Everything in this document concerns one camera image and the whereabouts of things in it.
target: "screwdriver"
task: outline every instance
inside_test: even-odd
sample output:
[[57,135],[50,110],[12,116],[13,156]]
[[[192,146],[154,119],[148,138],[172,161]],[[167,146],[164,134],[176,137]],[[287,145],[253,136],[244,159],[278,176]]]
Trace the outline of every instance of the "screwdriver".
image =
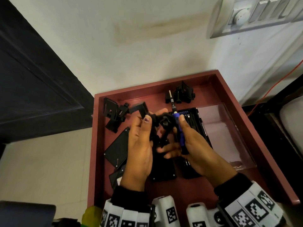
[[187,154],[189,154],[189,152],[188,152],[188,150],[187,150],[187,148],[185,146],[185,137],[184,137],[183,131],[181,129],[181,126],[179,124],[179,116],[180,116],[180,114],[177,111],[177,108],[175,106],[175,102],[174,102],[174,99],[172,97],[172,93],[171,93],[170,90],[169,90],[169,96],[171,98],[171,103],[172,103],[172,113],[173,113],[172,115],[175,118],[176,123],[178,124],[178,127],[179,127],[179,131],[180,131],[180,140],[179,140],[179,142],[180,142],[180,146],[181,146],[181,153],[183,155],[187,155]]

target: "blue screwdriver handle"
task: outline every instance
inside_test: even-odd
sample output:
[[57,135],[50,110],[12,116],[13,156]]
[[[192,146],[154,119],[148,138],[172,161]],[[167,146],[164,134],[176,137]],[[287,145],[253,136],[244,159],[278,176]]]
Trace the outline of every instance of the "blue screwdriver handle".
[[179,117],[180,117],[180,114],[179,114],[179,113],[173,113],[172,115],[174,116],[174,118],[175,118],[175,120],[176,120],[176,123],[178,124],[179,131],[180,131],[180,140],[179,140],[179,142],[180,142],[181,151],[182,151],[181,153],[182,153],[183,155],[187,155],[187,154],[189,154],[189,152],[188,152],[188,150],[187,150],[187,148],[186,148],[186,146],[185,146],[185,137],[184,137],[184,133],[183,133],[183,131],[182,131],[182,129],[181,129],[181,126],[180,126],[180,124],[179,124]]

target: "hand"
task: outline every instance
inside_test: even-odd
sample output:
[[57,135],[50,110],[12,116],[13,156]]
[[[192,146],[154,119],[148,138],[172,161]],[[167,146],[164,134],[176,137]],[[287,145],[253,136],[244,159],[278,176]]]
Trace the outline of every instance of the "hand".
[[[156,112],[161,115],[168,112],[163,108]],[[143,119],[136,116],[128,134],[128,156],[125,172],[120,185],[134,191],[144,191],[145,181],[152,170],[152,141],[149,135],[152,119],[146,115]]]
[[[204,175],[216,187],[237,174],[234,168],[219,156],[197,131],[192,129],[183,115],[179,123],[185,137],[185,145],[189,155],[182,155],[200,175]],[[168,152],[165,158],[181,155],[180,144],[173,143],[157,149],[158,152]]]

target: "fingernail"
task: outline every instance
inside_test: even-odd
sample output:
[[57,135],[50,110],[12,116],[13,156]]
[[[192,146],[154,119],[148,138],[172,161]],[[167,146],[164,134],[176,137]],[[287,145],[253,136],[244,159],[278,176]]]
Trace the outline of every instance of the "fingernail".
[[144,122],[149,122],[149,118],[150,118],[150,116],[146,115],[146,116],[144,117]]
[[180,115],[179,119],[180,119],[180,122],[183,122],[185,120],[184,115]]

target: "orange cable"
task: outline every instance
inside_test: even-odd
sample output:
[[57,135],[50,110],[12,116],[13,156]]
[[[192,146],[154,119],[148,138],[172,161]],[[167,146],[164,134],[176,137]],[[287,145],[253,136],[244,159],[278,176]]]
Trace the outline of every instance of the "orange cable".
[[303,63],[303,60],[301,60],[301,62],[293,69],[291,70],[286,76],[284,76],[282,79],[280,79],[277,83],[275,83],[268,91],[267,93],[262,97],[262,99],[257,101],[257,104],[255,105],[255,107],[252,109],[252,111],[248,114],[248,116],[250,116],[253,111],[256,109],[256,107],[260,104],[260,102],[262,102],[262,100],[265,99],[265,97],[268,95],[268,93],[277,85],[279,84],[282,80],[284,80],[287,76],[289,76],[290,74],[292,74],[294,72],[294,70],[296,70],[301,64]]

